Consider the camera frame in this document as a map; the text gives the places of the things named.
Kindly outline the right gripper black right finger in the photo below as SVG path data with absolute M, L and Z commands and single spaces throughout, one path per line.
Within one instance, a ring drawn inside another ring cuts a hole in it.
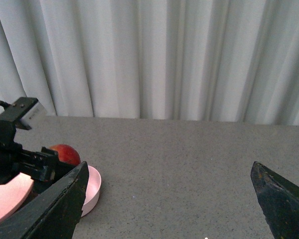
M 251 180 L 276 239 L 299 239 L 299 186 L 255 161 Z

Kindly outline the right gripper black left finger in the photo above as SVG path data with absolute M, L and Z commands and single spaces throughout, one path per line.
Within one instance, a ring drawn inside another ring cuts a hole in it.
M 70 239 L 82 215 L 89 179 L 82 162 L 0 223 L 0 239 Z

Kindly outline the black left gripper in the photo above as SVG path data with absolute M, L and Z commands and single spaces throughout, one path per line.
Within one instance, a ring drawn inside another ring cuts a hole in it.
M 33 191 L 42 193 L 75 168 L 61 162 L 52 149 L 43 147 L 40 152 L 23 149 L 14 142 L 15 134 L 15 122 L 0 120 L 0 185 L 23 173 L 34 180 Z

